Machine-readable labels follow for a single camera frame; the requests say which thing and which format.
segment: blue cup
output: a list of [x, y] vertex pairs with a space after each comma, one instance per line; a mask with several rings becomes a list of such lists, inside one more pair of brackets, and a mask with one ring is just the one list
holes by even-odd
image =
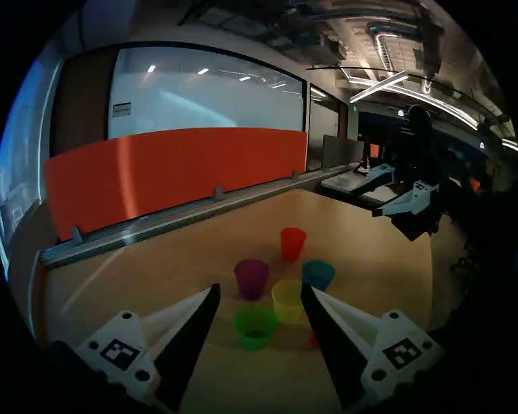
[[303, 265], [301, 281], [324, 292], [335, 275], [336, 269], [330, 263], [311, 260]]

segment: desk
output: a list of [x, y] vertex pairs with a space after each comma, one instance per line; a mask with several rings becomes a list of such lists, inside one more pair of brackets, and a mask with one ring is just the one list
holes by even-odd
[[[365, 176], [361, 174], [357, 174], [356, 172], [349, 171], [344, 174], [337, 175], [335, 177], [327, 178], [320, 182], [321, 186], [329, 188], [331, 190], [340, 191], [342, 193], [348, 194], [351, 190], [357, 186], [360, 186], [363, 181], [365, 181]], [[364, 197], [369, 197], [375, 201], [379, 201], [380, 203], [386, 202], [397, 196], [398, 194], [394, 193], [391, 188], [387, 186], [379, 186], [375, 188], [373, 191], [369, 191], [365, 193]]]
[[[307, 241], [298, 263], [280, 259], [279, 232], [298, 226]], [[249, 257], [271, 267], [268, 291], [299, 279], [311, 259], [333, 264], [327, 293], [375, 316], [399, 308], [426, 327], [432, 302], [430, 239], [410, 242], [387, 217], [304, 190], [292, 190], [229, 213], [92, 257], [48, 274], [48, 332], [77, 346], [119, 310], [158, 311], [221, 283], [221, 302], [182, 400], [182, 413], [340, 413], [310, 327], [281, 325], [266, 349], [246, 351], [231, 319], [244, 301], [233, 276]]]

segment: purple cup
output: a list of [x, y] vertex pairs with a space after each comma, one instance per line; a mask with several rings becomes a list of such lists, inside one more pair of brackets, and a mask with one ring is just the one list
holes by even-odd
[[269, 278], [269, 265], [255, 259], [242, 260], [234, 268], [238, 289], [244, 299], [260, 299], [267, 279]]

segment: green cup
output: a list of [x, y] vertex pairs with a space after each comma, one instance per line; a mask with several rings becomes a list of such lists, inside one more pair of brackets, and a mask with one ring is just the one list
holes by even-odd
[[251, 351], [264, 348], [278, 329], [278, 318], [274, 310], [263, 304], [246, 305], [239, 309], [232, 324], [242, 345]]

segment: yellow cup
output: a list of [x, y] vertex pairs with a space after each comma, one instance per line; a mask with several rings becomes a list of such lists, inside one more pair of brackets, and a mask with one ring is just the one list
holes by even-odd
[[278, 320], [285, 324], [295, 324], [301, 316], [301, 281], [280, 280], [272, 288], [274, 311]]

